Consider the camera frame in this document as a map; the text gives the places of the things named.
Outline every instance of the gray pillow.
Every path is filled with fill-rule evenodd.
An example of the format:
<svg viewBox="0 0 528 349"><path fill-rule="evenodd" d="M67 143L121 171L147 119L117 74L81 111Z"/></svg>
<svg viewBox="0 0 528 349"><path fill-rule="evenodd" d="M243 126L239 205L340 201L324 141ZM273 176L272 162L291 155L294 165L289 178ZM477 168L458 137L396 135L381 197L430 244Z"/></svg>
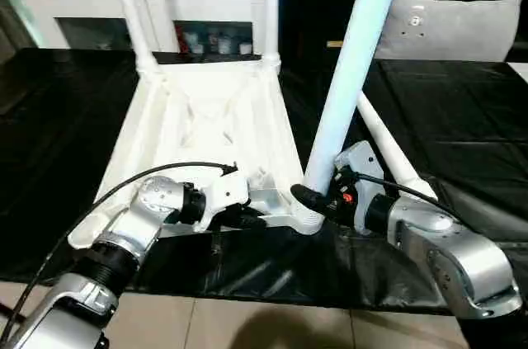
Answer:
<svg viewBox="0 0 528 349"><path fill-rule="evenodd" d="M378 59L503 61L522 0L393 0Z"/></svg>

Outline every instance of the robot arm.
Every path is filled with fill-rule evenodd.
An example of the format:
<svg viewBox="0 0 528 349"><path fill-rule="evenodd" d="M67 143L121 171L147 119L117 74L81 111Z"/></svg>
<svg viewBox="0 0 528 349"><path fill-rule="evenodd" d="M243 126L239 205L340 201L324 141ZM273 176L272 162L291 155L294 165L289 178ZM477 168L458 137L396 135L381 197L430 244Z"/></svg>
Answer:
<svg viewBox="0 0 528 349"><path fill-rule="evenodd" d="M147 178L130 207L122 210L75 267L60 277L5 349L108 347L102 330L158 240L163 224L208 224L226 207L247 200L247 183L238 172L219 177L203 191L167 177Z"/></svg>
<svg viewBox="0 0 528 349"><path fill-rule="evenodd" d="M383 178L366 141L338 155L335 164L340 196L295 185L295 198L359 233L383 235L404 252L436 283L472 347L528 347L521 293L497 244L436 205L414 196L394 199L378 182L358 181L357 173Z"/></svg>

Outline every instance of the black plastic sheet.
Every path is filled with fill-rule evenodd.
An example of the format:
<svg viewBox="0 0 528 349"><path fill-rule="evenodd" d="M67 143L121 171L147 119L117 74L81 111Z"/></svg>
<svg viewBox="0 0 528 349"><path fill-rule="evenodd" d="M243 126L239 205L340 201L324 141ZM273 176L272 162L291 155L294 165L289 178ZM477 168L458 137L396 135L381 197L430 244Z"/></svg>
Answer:
<svg viewBox="0 0 528 349"><path fill-rule="evenodd" d="M158 60L197 61L175 54ZM304 164L331 77L287 69L280 76ZM27 89L0 116L0 279L28 281L54 240L92 202L137 75L129 52L24 50L2 67L0 78L0 88L17 83ZM505 248L528 292L528 85L505 64L380 61L365 91L442 200ZM368 138L356 116L346 145ZM78 256L64 246L48 282L72 255ZM130 289L446 311L434 285L382 238L362 238L329 221L309 237L274 228L160 240Z"/></svg>

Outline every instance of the white plastic part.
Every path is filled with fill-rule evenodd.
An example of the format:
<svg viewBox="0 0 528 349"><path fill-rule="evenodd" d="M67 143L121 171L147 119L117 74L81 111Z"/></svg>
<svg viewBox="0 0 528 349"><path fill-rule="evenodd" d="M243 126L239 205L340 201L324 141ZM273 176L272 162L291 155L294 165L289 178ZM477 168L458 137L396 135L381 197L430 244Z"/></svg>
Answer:
<svg viewBox="0 0 528 349"><path fill-rule="evenodd" d="M226 207L236 204L243 205L249 199L248 182L241 172L218 177L203 191L205 194L204 215L193 226L197 233L205 232L213 217L224 211Z"/></svg>
<svg viewBox="0 0 528 349"><path fill-rule="evenodd" d="M327 193L391 1L354 3L304 176L304 184L315 191Z"/></svg>
<svg viewBox="0 0 528 349"><path fill-rule="evenodd" d="M141 21L139 19L138 10L135 6L134 0L121 0L123 4L123 11L125 12L126 25L132 39L134 52L136 54L136 68L140 75L152 78L155 81L155 76L160 74L158 62L153 57L147 41L144 36Z"/></svg>
<svg viewBox="0 0 528 349"><path fill-rule="evenodd" d="M259 61L160 68L167 87L139 81L97 198L150 167L185 161L236 163L247 178L251 207L266 214L269 226L313 233L291 210L290 187L302 181L303 172L275 70ZM221 171L184 167L155 174L201 189ZM112 215L108 210L125 208L140 183L116 193L97 212ZM86 236L78 229L68 238L77 248L87 242L75 243ZM184 224L166 231L163 236L195 232Z"/></svg>
<svg viewBox="0 0 528 349"><path fill-rule="evenodd" d="M413 190L420 191L424 195L438 199L429 183L418 176L418 173L414 170L414 167L363 92L357 100L357 108L379 151L383 155L384 161L389 166L394 180L398 184L408 186ZM402 191L400 191L400 195L409 196L408 193Z"/></svg>
<svg viewBox="0 0 528 349"><path fill-rule="evenodd" d="M265 0L266 4L266 42L262 61L278 72L281 68L279 56L279 0Z"/></svg>

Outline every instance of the tile floor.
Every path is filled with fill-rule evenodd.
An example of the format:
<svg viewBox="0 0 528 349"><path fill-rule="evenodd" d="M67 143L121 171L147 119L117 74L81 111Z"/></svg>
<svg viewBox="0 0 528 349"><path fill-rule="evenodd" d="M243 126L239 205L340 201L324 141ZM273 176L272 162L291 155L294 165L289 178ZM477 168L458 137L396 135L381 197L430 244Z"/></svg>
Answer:
<svg viewBox="0 0 528 349"><path fill-rule="evenodd" d="M0 301L13 306L21 290L0 283ZM25 314L46 290L35 290ZM111 349L467 348L442 316L134 294L123 295L106 335Z"/></svg>

